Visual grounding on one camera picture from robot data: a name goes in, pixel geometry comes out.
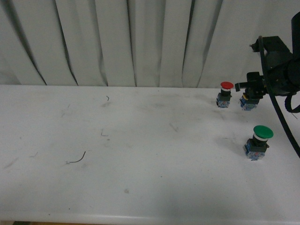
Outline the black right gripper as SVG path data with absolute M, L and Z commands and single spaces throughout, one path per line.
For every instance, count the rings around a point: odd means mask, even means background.
M 275 96 L 287 96 L 300 91 L 300 39 L 292 41 L 292 50 L 278 36 L 259 36 L 251 45 L 253 52 L 261 55 L 261 65 L 266 80 Z M 236 92 L 245 89 L 247 100 L 262 99 L 266 94 L 263 76 L 259 72 L 249 72 L 246 82 L 236 83 Z

